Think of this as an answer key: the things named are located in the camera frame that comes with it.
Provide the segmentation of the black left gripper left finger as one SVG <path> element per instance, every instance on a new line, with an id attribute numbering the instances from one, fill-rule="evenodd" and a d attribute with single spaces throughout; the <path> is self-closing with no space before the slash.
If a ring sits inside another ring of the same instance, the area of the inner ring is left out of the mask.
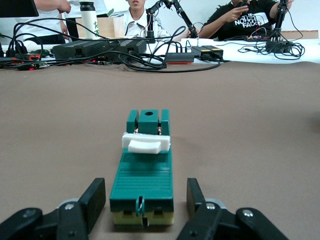
<path id="1" fill-rule="evenodd" d="M 88 240 L 106 203 L 105 179 L 95 178 L 77 200 L 48 214 L 24 208 L 0 224 L 2 240 Z"/>

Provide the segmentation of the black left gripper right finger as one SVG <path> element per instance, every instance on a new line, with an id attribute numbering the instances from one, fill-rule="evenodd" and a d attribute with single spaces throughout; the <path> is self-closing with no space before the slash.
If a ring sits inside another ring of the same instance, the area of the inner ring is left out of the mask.
<path id="1" fill-rule="evenodd" d="M 187 179 L 186 203 L 190 220 L 178 240 L 286 240 L 261 211 L 239 208 L 229 212 L 218 199 L 205 198 L 196 178 Z"/>

